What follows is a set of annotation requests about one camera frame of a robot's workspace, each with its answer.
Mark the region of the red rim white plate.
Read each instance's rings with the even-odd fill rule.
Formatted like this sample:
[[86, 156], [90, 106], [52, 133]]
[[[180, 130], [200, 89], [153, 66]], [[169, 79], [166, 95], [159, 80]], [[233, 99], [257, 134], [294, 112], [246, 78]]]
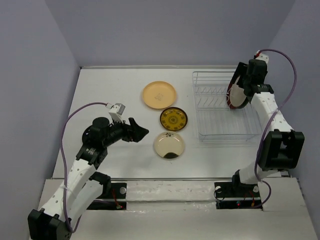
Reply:
[[242, 109], [248, 104], [244, 89], [237, 85], [240, 78], [241, 76], [239, 75], [232, 79], [227, 88], [226, 103], [231, 110]]

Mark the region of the yellow patterned black-rim plate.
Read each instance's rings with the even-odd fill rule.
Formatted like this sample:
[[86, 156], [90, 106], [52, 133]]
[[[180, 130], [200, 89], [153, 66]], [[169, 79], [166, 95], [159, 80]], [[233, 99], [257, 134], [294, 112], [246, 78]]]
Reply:
[[160, 114], [159, 121], [166, 130], [177, 132], [187, 126], [188, 116], [179, 107], [168, 107]]

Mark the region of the orange round plate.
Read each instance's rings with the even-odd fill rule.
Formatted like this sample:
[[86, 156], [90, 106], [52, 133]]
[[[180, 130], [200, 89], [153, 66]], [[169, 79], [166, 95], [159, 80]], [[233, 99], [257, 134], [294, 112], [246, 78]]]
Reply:
[[144, 103], [156, 110], [170, 107], [177, 99], [175, 88], [165, 81], [153, 81], [146, 85], [142, 91]]

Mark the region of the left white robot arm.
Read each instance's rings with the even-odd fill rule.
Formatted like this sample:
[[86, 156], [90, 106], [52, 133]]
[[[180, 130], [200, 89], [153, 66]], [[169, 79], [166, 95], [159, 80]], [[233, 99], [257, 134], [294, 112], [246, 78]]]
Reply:
[[134, 118], [129, 123], [110, 123], [106, 117], [95, 118], [82, 136], [82, 147], [52, 197], [28, 215], [32, 240], [68, 240], [77, 230], [82, 214], [97, 198], [110, 194], [111, 178], [98, 172], [108, 154], [108, 147], [119, 140], [140, 142], [149, 130]]

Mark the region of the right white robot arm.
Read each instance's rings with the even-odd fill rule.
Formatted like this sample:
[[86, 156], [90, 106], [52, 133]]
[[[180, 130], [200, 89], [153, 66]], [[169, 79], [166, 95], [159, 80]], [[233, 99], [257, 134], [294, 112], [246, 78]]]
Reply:
[[295, 131], [285, 120], [276, 103], [273, 88], [264, 83], [267, 73], [267, 62], [264, 60], [239, 62], [227, 88], [228, 107], [237, 110], [251, 105], [264, 127], [256, 160], [237, 170], [232, 177], [230, 190], [235, 196], [242, 196], [249, 186], [271, 174], [294, 169], [305, 141], [304, 134]]

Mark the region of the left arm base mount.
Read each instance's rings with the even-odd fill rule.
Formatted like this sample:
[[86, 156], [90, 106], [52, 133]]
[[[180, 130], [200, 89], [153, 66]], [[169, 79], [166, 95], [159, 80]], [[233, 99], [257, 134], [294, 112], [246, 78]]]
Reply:
[[87, 208], [92, 211], [124, 211], [127, 209], [127, 183], [112, 182], [110, 189], [104, 188], [102, 194]]

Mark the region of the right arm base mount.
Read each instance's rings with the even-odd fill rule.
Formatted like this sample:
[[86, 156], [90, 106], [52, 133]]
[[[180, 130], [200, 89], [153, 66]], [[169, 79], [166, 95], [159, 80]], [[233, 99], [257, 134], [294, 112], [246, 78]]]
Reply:
[[262, 203], [257, 185], [235, 187], [230, 181], [215, 182], [213, 196], [218, 210], [252, 209]]

